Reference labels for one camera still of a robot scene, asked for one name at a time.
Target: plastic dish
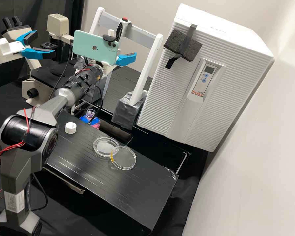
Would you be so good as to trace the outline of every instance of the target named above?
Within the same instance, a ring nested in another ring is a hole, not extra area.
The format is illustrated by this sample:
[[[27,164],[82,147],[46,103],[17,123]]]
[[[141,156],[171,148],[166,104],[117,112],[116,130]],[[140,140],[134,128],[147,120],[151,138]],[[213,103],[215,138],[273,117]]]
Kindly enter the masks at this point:
[[[102,157],[110,157],[111,153],[115,155],[118,152],[117,140],[111,137],[100,137],[95,139],[93,143],[94,151]]]
[[[137,158],[135,153],[127,146],[117,146],[117,152],[111,152],[111,162],[121,170],[130,170],[134,167]]]

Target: mint green smartphone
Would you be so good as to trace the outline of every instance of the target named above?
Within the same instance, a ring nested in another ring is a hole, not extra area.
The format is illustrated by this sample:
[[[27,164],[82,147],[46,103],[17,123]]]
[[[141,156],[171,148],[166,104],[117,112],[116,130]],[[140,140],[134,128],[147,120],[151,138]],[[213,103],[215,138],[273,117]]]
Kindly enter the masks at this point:
[[[107,42],[102,37],[80,30],[74,32],[73,53],[91,58],[96,61],[105,61],[110,65],[116,63],[118,42]]]

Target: black backdrop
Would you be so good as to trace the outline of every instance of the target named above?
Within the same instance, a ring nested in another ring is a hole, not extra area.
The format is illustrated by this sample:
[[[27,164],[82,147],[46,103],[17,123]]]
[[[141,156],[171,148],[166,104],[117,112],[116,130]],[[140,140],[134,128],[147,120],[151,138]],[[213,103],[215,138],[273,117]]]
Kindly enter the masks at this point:
[[[43,42],[49,41],[46,31],[47,16],[59,13],[69,19],[69,33],[80,29],[82,21],[84,0],[0,0],[0,38],[5,29],[2,18],[18,16],[24,25],[31,26],[38,31],[38,38],[31,44],[32,47],[40,47]],[[68,48],[64,49],[63,58],[68,55]],[[54,63],[51,60],[41,60],[43,66]],[[19,78],[26,78],[29,68],[25,59],[0,64],[0,86]]]

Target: gray robotic arm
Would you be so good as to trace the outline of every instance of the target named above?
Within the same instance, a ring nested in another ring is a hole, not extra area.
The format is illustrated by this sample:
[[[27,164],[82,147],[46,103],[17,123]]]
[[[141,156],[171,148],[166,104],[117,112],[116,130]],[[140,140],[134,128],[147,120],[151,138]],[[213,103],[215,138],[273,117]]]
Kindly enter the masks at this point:
[[[29,132],[23,110],[7,118],[0,128],[0,150],[20,141],[20,148],[1,155],[1,184],[5,210],[0,214],[0,236],[37,236],[41,231],[40,219],[30,209],[30,174],[41,171],[58,139],[57,118],[65,108],[82,99],[91,86],[103,76],[100,66],[88,65],[73,75],[54,97],[35,109],[26,110],[31,117]]]

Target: black strap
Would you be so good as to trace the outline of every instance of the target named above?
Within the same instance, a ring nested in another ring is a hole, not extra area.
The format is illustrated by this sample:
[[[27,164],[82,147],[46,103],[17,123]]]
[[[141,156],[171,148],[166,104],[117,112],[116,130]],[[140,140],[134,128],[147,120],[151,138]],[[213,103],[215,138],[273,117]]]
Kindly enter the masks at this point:
[[[191,41],[191,38],[192,38],[192,36],[193,36],[193,34],[194,34],[195,30],[196,30],[196,27],[197,27],[197,25],[191,24],[191,26],[190,26],[187,34],[186,34],[186,37],[184,38],[184,41],[183,41],[182,45],[179,48],[179,52],[176,53],[176,55],[173,58],[168,60],[166,66],[165,66],[167,69],[170,69],[171,66],[174,64],[174,62],[178,58],[183,56],[183,54],[185,53],[185,50],[187,49],[187,47],[188,47],[188,45],[189,45],[189,43]]]

